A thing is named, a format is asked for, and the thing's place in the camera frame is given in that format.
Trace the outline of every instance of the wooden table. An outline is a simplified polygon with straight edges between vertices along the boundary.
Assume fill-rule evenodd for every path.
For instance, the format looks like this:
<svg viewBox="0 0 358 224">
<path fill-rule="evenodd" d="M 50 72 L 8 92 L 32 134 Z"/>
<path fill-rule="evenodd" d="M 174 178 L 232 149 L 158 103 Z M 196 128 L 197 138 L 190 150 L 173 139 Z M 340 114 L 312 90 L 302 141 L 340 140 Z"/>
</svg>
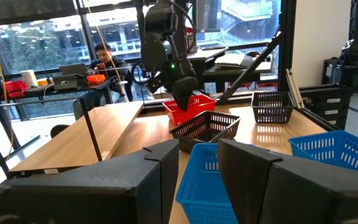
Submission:
<svg viewBox="0 0 358 224">
<path fill-rule="evenodd" d="M 89 112 L 103 160 L 111 158 L 142 106 L 141 101 L 118 103 Z M 95 162 L 98 159 L 83 116 L 9 172 L 19 175 L 56 173 Z"/>
<path fill-rule="evenodd" d="M 219 106 L 216 111 L 241 116 L 235 137 L 236 141 L 252 143 L 256 146 L 285 154 L 291 154 L 288 138 L 325 132 L 323 128 L 295 110 L 288 124 L 255 123 L 252 108 L 248 104 Z M 143 147 L 172 139 L 169 130 L 173 128 L 174 125 L 169 122 L 169 118 L 165 113 L 147 114 L 147 116 L 136 118 L 125 138 L 117 147 L 113 157 L 129 154 Z M 179 173 L 175 196 L 188 160 L 189 154 L 185 152 L 179 153 Z M 181 205 L 175 199 L 170 223 L 188 223 Z"/>
</svg>

